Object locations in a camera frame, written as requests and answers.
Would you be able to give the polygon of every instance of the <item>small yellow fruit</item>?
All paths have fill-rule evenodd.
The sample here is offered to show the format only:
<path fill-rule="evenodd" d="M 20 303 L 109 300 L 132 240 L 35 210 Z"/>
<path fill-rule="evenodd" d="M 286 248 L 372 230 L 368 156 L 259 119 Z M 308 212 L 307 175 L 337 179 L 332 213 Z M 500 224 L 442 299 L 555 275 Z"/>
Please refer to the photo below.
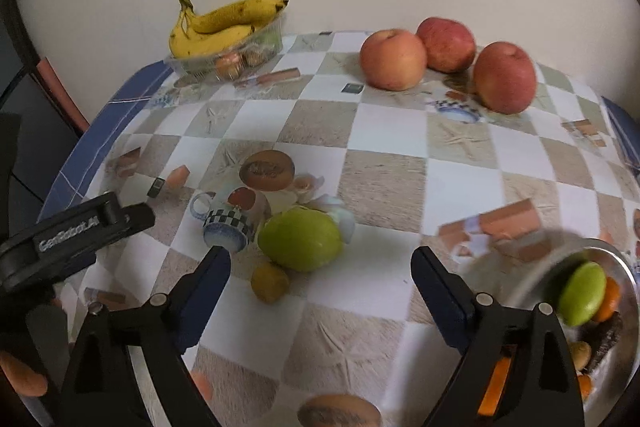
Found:
<path fill-rule="evenodd" d="M 251 275 L 251 289 L 262 302 L 273 304 L 289 289 L 289 277 L 282 268 L 263 263 Z"/>

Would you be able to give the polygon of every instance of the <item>blue fabric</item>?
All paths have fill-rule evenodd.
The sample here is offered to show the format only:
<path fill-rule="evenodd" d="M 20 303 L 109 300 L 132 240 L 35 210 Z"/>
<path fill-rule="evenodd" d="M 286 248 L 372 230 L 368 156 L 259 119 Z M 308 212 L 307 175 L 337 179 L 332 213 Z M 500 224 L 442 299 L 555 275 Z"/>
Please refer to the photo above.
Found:
<path fill-rule="evenodd" d="M 618 104 L 603 98 L 609 120 L 616 133 L 625 163 L 631 167 L 634 176 L 640 173 L 640 125 Z"/>
<path fill-rule="evenodd" d="M 105 105 L 60 169 L 38 220 L 82 201 L 113 143 L 172 73 L 154 62 L 134 74 Z"/>

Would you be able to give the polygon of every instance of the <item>bunch of bananas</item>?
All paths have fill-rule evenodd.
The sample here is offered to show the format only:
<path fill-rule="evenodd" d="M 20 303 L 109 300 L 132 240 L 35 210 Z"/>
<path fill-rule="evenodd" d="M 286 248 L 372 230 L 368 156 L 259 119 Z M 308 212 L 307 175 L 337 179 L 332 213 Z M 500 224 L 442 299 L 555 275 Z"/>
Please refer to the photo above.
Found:
<path fill-rule="evenodd" d="M 180 15 L 169 35 L 175 58 L 212 55 L 266 26 L 288 0 L 241 0 L 206 15 L 196 15 L 190 0 L 180 1 Z"/>

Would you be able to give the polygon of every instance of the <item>mug handle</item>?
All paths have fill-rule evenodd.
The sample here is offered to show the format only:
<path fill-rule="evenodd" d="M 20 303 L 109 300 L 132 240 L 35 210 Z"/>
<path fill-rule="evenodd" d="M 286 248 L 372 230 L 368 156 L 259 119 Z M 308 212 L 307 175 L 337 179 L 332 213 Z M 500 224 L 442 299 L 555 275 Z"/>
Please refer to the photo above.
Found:
<path fill-rule="evenodd" d="M 191 216 L 201 221 L 204 221 L 205 219 L 207 219 L 207 216 L 211 211 L 211 207 L 213 206 L 213 197 L 215 195 L 216 195 L 215 192 L 201 192 L 200 194 L 192 198 L 189 203 L 189 211 L 191 213 Z M 198 201 L 199 199 L 203 199 L 206 201 L 207 210 L 205 212 L 198 212 L 194 207 L 195 202 Z"/>

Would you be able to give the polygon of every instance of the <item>blue tablecloth border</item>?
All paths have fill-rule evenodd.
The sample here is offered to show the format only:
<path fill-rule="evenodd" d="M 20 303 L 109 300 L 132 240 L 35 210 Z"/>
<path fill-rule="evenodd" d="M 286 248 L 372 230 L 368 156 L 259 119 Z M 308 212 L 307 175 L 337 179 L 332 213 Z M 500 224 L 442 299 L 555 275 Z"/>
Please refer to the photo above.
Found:
<path fill-rule="evenodd" d="M 125 82 L 66 159 L 51 185 L 39 221 L 82 201 L 113 142 L 171 73 L 173 70 L 159 61 L 142 68 Z"/>

